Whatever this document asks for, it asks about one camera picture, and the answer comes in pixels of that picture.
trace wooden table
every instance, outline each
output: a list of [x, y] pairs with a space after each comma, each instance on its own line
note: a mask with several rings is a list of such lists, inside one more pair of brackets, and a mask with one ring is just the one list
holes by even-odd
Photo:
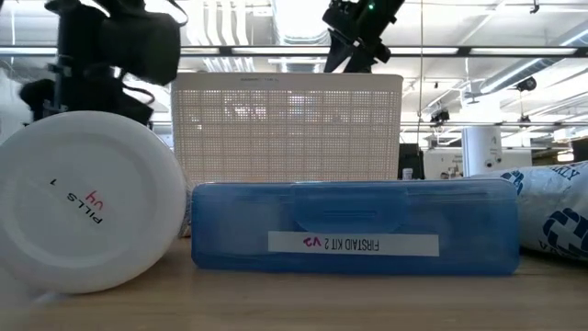
[[182, 240], [114, 290], [1, 312], [2, 331], [588, 330], [588, 268], [532, 255], [505, 278], [209, 271]]

